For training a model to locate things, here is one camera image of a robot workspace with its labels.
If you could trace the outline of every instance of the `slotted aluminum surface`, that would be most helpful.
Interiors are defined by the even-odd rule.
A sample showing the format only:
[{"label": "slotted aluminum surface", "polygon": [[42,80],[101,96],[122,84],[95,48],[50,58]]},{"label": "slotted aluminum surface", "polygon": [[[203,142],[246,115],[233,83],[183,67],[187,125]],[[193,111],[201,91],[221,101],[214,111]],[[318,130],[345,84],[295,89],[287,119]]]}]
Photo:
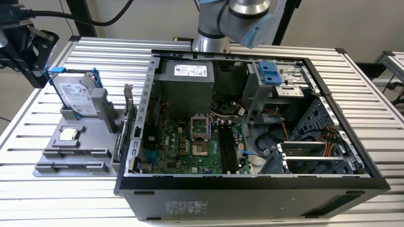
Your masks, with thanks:
[{"label": "slotted aluminum surface", "polygon": [[[82,38],[69,43],[55,65],[69,69],[97,67],[107,98],[122,107],[121,88],[133,84],[138,99],[150,49],[189,50],[186,42],[127,41]],[[34,90],[0,137],[0,226],[327,226],[404,225],[404,130],[378,93],[333,49],[231,45],[231,53],[307,57],[369,154],[387,178],[391,190],[329,220],[181,221],[141,223],[125,200],[113,195],[113,177],[34,178],[33,166],[59,120],[54,90]]]}]

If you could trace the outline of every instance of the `white wall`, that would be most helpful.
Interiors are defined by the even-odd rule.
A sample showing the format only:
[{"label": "white wall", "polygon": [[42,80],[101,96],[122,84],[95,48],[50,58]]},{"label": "white wall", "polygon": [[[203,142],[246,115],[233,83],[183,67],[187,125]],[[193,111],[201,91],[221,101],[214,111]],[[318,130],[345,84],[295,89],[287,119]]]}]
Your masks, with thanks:
[{"label": "white wall", "polygon": [[302,0],[282,45],[341,47],[354,61],[404,51],[404,0]]},{"label": "white wall", "polygon": [[[126,1],[86,0],[93,20],[110,20]],[[197,21],[193,0],[134,0],[121,19],[113,25],[97,29],[97,34],[107,38],[146,40],[193,38]]]}]

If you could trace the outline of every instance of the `white sticker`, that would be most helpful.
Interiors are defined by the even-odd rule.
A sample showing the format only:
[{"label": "white sticker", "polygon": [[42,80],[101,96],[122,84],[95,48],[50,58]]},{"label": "white sticker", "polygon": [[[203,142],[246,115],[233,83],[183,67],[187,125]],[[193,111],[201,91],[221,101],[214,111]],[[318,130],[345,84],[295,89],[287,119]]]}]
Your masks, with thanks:
[{"label": "white sticker", "polygon": [[206,70],[203,65],[175,65],[174,76],[207,77]]},{"label": "white sticker", "polygon": [[166,214],[203,214],[207,201],[163,201]]},{"label": "white sticker", "polygon": [[74,112],[82,116],[97,115],[86,87],[82,84],[59,83],[63,96]]},{"label": "white sticker", "polygon": [[245,113],[245,109],[241,107],[239,110],[238,110],[238,115],[243,116],[243,113]]}]

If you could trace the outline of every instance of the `orange wire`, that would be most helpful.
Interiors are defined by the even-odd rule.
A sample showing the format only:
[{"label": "orange wire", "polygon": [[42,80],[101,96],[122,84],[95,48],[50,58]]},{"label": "orange wire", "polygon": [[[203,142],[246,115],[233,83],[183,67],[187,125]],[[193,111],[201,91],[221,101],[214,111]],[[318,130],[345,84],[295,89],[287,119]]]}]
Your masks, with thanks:
[{"label": "orange wire", "polygon": [[281,117],[279,121],[282,123],[282,129],[283,129],[283,139],[285,139],[285,141],[287,141],[289,138],[287,138],[287,133],[286,133],[286,130],[285,130],[285,123],[283,123],[283,120],[282,120],[283,119],[283,115],[279,114],[279,117]]}]

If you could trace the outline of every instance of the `wire bundle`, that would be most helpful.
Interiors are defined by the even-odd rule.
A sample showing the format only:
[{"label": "wire bundle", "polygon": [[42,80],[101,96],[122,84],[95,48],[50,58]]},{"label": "wire bundle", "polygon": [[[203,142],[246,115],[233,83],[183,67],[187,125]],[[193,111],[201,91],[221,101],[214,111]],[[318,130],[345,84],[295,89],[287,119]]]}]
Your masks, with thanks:
[{"label": "wire bundle", "polygon": [[331,151],[333,145],[334,145],[334,143],[329,142],[327,140],[325,141],[325,149],[323,149],[322,157],[330,156],[330,151]]}]

